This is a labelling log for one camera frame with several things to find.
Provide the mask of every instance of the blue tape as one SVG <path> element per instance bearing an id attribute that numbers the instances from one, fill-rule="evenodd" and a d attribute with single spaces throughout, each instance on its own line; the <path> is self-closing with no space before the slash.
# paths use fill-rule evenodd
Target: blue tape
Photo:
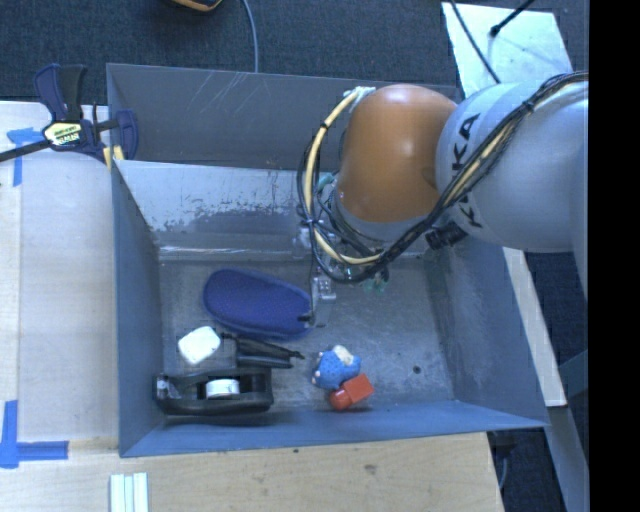
<path id="1" fill-rule="evenodd" d="M 19 443 L 18 401 L 5 402 L 2 439 L 0 440 L 0 468 L 15 469 L 22 461 L 66 460 L 68 458 L 68 441 Z"/>
<path id="2" fill-rule="evenodd" d="M 40 132 L 33 128 L 21 128 L 20 130 L 9 130 L 7 137 L 16 147 L 31 144 L 32 142 L 40 142 L 44 137 Z M 19 156 L 13 163 L 13 186 L 17 187 L 22 183 L 22 157 Z"/>

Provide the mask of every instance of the black wire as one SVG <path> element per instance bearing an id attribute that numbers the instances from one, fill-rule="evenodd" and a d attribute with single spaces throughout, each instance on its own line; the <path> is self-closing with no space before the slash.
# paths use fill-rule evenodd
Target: black wire
<path id="1" fill-rule="evenodd" d="M 491 67 L 491 64 L 489 64 L 489 62 L 487 61 L 485 56 L 482 54 L 482 51 L 480 50 L 480 48 L 478 48 L 478 45 L 476 44 L 475 39 L 471 35 L 471 32 L 469 32 L 469 28 L 467 27 L 467 24 L 462 19 L 462 15 L 460 14 L 460 11 L 458 10 L 458 6 L 457 6 L 455 0 L 449 0 L 449 3 L 451 4 L 451 7 L 453 8 L 453 12 L 455 13 L 456 18 L 458 18 L 458 21 L 460 22 L 460 26 L 462 27 L 462 30 L 464 30 L 464 33 L 467 34 L 467 38 L 469 39 L 469 42 L 471 43 L 471 46 L 473 46 L 473 49 L 478 54 L 478 57 L 480 57 L 480 60 L 484 64 L 484 67 L 487 68 L 487 71 L 489 72 L 491 77 L 496 81 L 497 84 L 502 83 L 500 81 L 500 79 L 498 78 L 498 75 L 496 75 L 495 71 Z"/>

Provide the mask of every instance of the blue clamp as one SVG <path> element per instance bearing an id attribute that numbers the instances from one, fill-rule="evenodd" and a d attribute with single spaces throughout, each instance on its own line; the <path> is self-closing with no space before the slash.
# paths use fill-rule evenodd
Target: blue clamp
<path id="1" fill-rule="evenodd" d="M 54 63 L 35 74 L 38 101 L 49 110 L 51 123 L 42 130 L 42 140 L 0 153 L 0 162 L 50 148 L 83 153 L 106 163 L 106 145 L 100 140 L 100 133 L 115 128 L 124 157 L 134 158 L 138 149 L 138 125 L 133 111 L 119 110 L 115 118 L 99 123 L 94 105 L 93 122 L 84 119 L 80 89 L 86 70 L 82 65 L 63 67 Z"/>

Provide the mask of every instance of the blue toy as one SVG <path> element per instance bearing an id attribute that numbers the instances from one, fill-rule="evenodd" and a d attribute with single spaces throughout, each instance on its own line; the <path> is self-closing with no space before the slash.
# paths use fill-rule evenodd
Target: blue toy
<path id="1" fill-rule="evenodd" d="M 342 345 L 318 354 L 318 364 L 311 383 L 322 389 L 336 390 L 340 385 L 360 373 L 361 359 Z"/>

